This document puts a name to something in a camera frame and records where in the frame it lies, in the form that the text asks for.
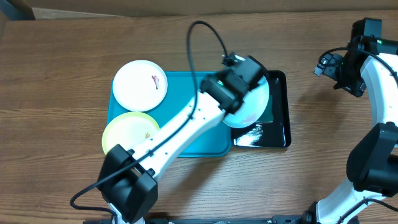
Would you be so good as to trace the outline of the green yellow sponge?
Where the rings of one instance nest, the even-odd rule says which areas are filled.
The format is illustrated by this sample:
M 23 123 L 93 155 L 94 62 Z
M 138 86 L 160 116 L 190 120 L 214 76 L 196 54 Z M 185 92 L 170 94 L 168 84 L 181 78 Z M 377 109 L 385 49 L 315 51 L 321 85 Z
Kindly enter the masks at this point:
M 266 106 L 263 114 L 258 119 L 259 123 L 272 123 L 273 122 L 274 115 L 272 112 L 272 104 L 273 104 L 273 99 L 272 99 L 272 95 L 270 95 L 267 106 Z

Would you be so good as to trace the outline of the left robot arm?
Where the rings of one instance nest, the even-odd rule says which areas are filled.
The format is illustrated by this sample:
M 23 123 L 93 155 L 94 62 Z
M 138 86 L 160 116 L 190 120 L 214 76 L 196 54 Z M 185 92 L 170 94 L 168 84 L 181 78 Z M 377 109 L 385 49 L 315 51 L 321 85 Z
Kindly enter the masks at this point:
M 106 153 L 97 188 L 110 206 L 112 223 L 143 222 L 158 199 L 162 174 L 205 131 L 221 122 L 246 128 L 263 114 L 269 98 L 267 69 L 252 56 L 230 55 L 224 64 L 152 137 L 132 149 L 116 144 Z

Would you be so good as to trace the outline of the light blue plate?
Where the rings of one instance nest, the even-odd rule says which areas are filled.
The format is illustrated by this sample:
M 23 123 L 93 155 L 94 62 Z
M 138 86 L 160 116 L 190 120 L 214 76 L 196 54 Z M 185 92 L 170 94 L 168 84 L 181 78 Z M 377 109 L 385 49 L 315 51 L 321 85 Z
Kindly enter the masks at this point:
M 255 123 L 265 111 L 269 101 L 269 84 L 262 77 L 258 86 L 249 91 L 243 98 L 243 104 L 234 114 L 225 116 L 223 122 L 231 128 L 246 128 Z

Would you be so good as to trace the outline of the white plate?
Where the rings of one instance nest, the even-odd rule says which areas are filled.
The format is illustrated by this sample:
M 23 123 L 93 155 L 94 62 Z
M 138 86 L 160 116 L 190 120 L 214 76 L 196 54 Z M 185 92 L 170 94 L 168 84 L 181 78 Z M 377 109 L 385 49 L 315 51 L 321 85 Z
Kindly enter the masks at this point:
M 166 96 L 167 76 L 156 63 L 135 60 L 123 65 L 113 79 L 116 101 L 129 111 L 149 111 Z

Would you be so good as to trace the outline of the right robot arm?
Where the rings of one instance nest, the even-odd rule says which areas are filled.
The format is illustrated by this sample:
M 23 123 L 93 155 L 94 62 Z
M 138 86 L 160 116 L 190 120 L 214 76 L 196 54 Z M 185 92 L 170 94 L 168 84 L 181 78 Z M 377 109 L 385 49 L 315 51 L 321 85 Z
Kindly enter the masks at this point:
M 325 75 L 359 98 L 366 91 L 373 127 L 350 152 L 346 179 L 326 198 L 313 202 L 296 223 L 357 223 L 357 215 L 397 194 L 397 42 L 382 38 L 382 21 L 353 23 L 348 45 L 322 53 L 314 74 Z

